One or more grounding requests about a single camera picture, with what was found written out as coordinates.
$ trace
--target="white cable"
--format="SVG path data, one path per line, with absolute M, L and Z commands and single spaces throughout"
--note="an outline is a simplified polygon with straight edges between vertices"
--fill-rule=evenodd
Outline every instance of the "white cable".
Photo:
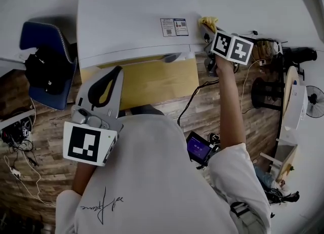
M 38 193 L 37 193 L 37 198 L 38 198 L 38 200 L 40 200 L 42 203 L 44 203 L 44 204 L 50 204 L 50 205 L 53 205 L 53 206 L 55 206 L 55 204 L 52 204 L 52 203 L 48 203 L 48 202 L 43 202 L 40 198 L 39 198 L 39 193 L 41 192 L 40 190 L 39 190 L 39 186 L 38 186 L 38 182 L 41 180 L 41 175 L 39 174 L 39 172 L 37 172 L 36 171 L 36 169 L 35 168 L 33 168 L 31 165 L 30 165 L 30 163 L 28 162 L 28 160 L 27 160 L 27 157 L 26 157 L 26 155 L 25 155 L 25 152 L 23 152 L 22 151 L 22 153 L 23 153 L 23 155 L 24 155 L 24 157 L 25 157 L 25 159 L 26 159 L 26 162 L 27 162 L 27 164 L 29 165 L 29 167 L 32 169 L 32 170 L 34 170 L 35 171 L 35 173 L 39 176 L 39 179 L 37 180 L 37 182 L 36 182 L 36 186 L 37 186 L 37 189 L 38 189 Z
M 10 169 L 10 164 L 9 164 L 9 158 L 6 156 L 6 155 L 4 155 L 4 160 L 5 160 L 5 162 L 6 162 L 6 164 L 7 164 L 7 166 L 9 167 L 9 169 Z
M 31 103 L 32 103 L 32 106 L 33 106 L 33 108 L 34 108 L 34 110 L 35 110 L 35 117 L 34 117 L 34 122 L 32 123 L 32 126 L 35 124 L 35 121 L 36 121 L 36 106 L 35 106 L 35 104 L 34 104 L 34 101 L 32 100 L 32 99 L 30 99 L 31 100 Z
M 25 152 L 23 152 L 22 151 L 22 153 L 24 154 L 24 157 L 25 157 L 25 159 L 26 159 L 26 161 L 27 161 L 27 164 L 31 167 L 31 165 L 29 164 L 29 162 L 28 162 L 28 160 L 27 160 L 27 157 L 26 157 L 26 155 L 25 155 Z M 5 155 L 4 156 L 4 160 L 5 160 L 5 162 L 6 162 L 6 164 L 7 164 L 7 166 L 8 166 L 8 168 L 9 168 L 9 170 L 10 170 L 10 164 L 9 164 L 9 158 Z M 39 175 L 39 179 L 38 179 L 38 181 L 36 182 L 36 185 L 37 185 L 37 189 L 38 189 L 38 193 L 37 193 L 37 197 L 35 197 L 34 195 L 32 195 L 31 193 L 30 193 L 30 191 L 28 190 L 28 188 L 26 187 L 26 185 L 18 178 L 18 177 L 16 177 L 14 174 L 12 174 L 14 177 L 16 177 L 16 179 L 18 180 L 18 181 L 20 181 L 21 183 L 22 183 L 22 185 L 25 187 L 25 189 L 27 190 L 27 192 L 33 197 L 33 198 L 35 198 L 35 199 L 37 199 L 37 200 L 39 200 L 39 201 L 41 201 L 43 204 L 45 204 L 45 205 L 51 205 L 51 206 L 56 206 L 55 204 L 53 204 L 53 203 L 49 203 L 49 202 L 44 202 L 41 198 L 39 198 L 39 193 L 41 192 L 40 190 L 39 190 L 39 187 L 38 187 L 38 182 L 40 181 L 40 179 L 42 178 L 41 177 L 41 175 L 33 168 L 33 167 L 31 167 L 32 168 L 32 170 L 34 170 L 38 175 Z
M 247 73 L 247 76 L 245 77 L 245 80 L 244 80 L 244 83 L 243 83 L 243 92 L 242 92 L 242 97 L 241 97 L 241 113 L 243 112 L 242 108 L 243 108 L 243 94 L 244 94 L 244 85 L 245 85 L 245 82 L 247 81 L 248 79 L 248 74 L 249 74 L 249 70 L 251 68 L 251 66 L 253 66 L 255 63 L 257 63 L 258 61 L 260 60 L 255 60 L 250 66 L 249 66 L 249 69 L 248 69 L 248 73 Z

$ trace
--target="display screen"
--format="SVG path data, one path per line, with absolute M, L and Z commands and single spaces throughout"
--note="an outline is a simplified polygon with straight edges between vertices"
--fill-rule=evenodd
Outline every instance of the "display screen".
M 201 143 L 195 137 L 192 137 L 187 143 L 188 152 L 202 160 L 205 160 L 211 149 L 211 147 Z

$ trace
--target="white cardboard box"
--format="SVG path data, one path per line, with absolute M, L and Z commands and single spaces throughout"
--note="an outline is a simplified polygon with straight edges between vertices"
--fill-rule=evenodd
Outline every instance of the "white cardboard box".
M 79 0 L 80 68 L 174 53 L 190 58 L 206 45 L 200 17 L 196 0 Z
M 306 86 L 292 85 L 289 103 L 283 116 L 282 125 L 286 130 L 296 130 L 299 121 L 304 119 L 307 111 L 308 97 Z

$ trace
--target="black fan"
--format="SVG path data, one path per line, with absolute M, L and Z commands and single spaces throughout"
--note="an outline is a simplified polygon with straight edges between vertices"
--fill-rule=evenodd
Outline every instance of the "black fan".
M 307 86 L 308 106 L 307 115 L 312 118 L 320 118 L 324 115 L 324 93 L 315 86 Z

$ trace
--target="black bag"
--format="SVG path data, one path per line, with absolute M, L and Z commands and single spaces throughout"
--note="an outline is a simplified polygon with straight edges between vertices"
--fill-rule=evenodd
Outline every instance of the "black bag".
M 61 94 L 65 82 L 73 76 L 72 64 L 66 57 L 47 46 L 29 55 L 25 66 L 30 85 L 53 95 Z

